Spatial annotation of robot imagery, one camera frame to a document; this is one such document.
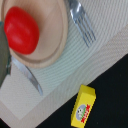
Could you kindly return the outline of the pale green gripper finger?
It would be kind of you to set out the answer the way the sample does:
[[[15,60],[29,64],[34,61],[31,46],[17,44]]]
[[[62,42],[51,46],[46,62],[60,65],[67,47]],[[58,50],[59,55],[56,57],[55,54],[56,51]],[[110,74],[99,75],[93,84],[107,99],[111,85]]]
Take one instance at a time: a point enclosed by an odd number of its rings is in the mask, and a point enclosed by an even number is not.
[[[0,87],[6,76],[11,72],[11,54],[4,32],[4,23],[0,22]]]

